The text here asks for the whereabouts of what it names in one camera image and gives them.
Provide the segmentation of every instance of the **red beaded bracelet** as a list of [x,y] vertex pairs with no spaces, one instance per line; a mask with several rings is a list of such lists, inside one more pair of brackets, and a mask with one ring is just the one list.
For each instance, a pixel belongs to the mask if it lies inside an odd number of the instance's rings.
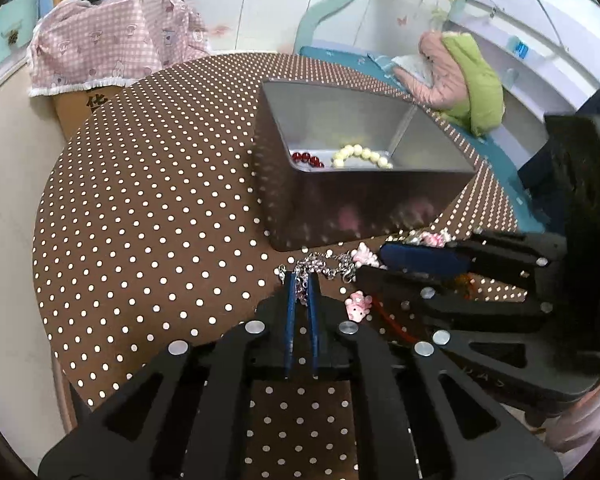
[[304,152],[304,153],[295,152],[293,155],[291,155],[291,158],[296,163],[304,162],[305,164],[308,164],[312,168],[324,168],[324,164],[320,162],[320,159],[318,157],[316,157],[315,155],[312,156],[311,153],[309,153],[309,152]]

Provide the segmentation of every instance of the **chain bracelet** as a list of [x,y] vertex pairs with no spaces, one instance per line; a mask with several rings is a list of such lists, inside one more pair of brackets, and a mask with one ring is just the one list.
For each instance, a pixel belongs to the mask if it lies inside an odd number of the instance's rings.
[[[340,254],[334,254],[333,251],[329,252],[331,254],[313,252],[308,254],[304,259],[296,261],[296,266],[294,267],[294,273],[296,274],[296,298],[305,306],[307,284],[309,275],[312,272],[323,275],[327,280],[332,280],[340,274],[344,283],[350,283],[355,279],[356,264],[353,261],[353,256],[348,251]],[[336,262],[336,266],[330,267],[328,260]],[[286,266],[281,264],[276,270],[280,281],[284,284]]]

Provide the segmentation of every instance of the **pink checkered cloth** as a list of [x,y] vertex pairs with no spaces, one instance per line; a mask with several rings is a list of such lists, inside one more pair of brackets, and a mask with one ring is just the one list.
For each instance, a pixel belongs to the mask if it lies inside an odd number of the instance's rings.
[[129,86],[174,63],[208,55],[206,28],[187,0],[64,0],[27,49],[29,95]]

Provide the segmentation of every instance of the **gray box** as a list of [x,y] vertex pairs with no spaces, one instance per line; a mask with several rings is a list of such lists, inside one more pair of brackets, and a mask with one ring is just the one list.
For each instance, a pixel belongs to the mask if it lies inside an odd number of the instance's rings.
[[[432,222],[474,176],[473,165],[418,105],[400,98],[299,81],[262,83],[254,130],[257,193],[277,251],[387,235]],[[360,144],[394,165],[350,158]],[[325,164],[296,164],[309,152]]]

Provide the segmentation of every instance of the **table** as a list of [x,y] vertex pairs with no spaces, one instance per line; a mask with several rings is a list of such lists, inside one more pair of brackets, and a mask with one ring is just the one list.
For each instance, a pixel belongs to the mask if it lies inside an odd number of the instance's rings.
[[[206,57],[126,88],[58,159],[38,211],[34,286],[52,349],[89,406],[171,341],[213,341],[252,317],[279,283],[276,267],[308,252],[275,252],[258,216],[250,146],[258,86],[269,77],[400,95],[355,70],[305,57]],[[458,237],[478,226],[515,230],[488,163],[451,125],[435,120],[477,174],[432,228]],[[366,243],[377,249],[383,241]],[[495,301],[520,295],[488,285],[482,292]],[[355,288],[336,279],[323,280],[322,290],[344,300]],[[407,319],[392,316],[402,326]],[[397,338],[373,313],[368,320]],[[302,355],[306,329],[297,326]],[[357,478],[349,388],[316,384],[305,362],[295,364],[293,384],[254,385],[244,478]]]

